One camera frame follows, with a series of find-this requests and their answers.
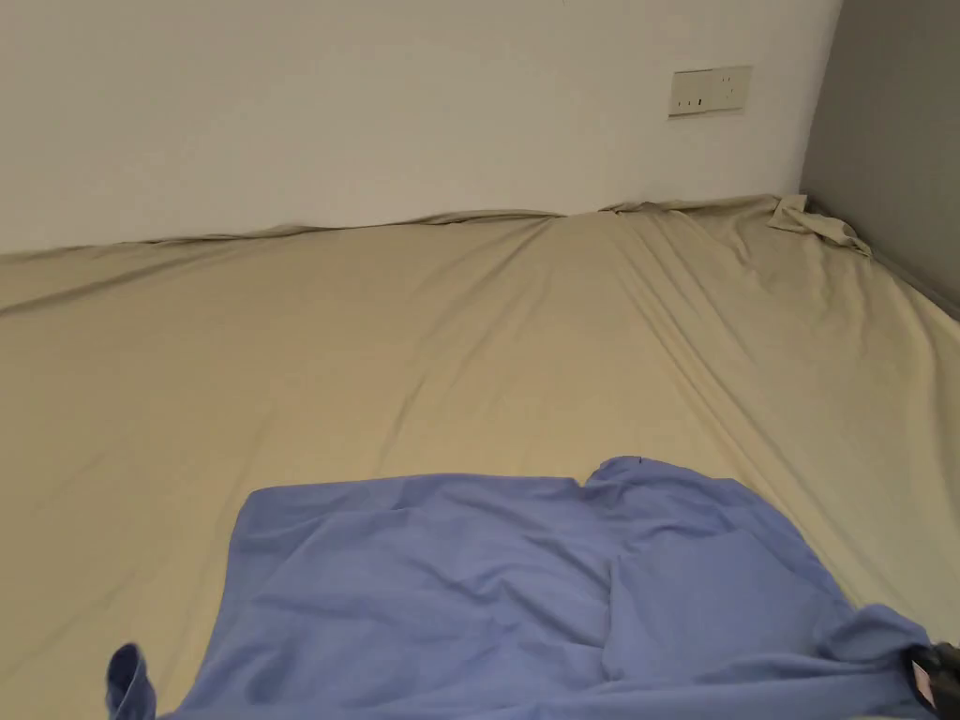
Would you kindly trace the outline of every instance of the blue cloth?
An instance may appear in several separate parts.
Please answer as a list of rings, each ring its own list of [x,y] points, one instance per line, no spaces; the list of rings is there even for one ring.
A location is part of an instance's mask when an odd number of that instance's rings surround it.
[[[424,475],[254,492],[178,720],[924,716],[899,652],[732,480],[624,457],[569,478]],[[132,645],[108,708],[148,720]]]

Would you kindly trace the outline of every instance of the bed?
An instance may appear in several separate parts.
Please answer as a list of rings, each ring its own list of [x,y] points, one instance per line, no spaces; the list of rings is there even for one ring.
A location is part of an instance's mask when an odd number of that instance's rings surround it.
[[[0,257],[0,696],[193,681],[247,495],[434,471],[734,477],[955,637],[960,325],[798,198]]]

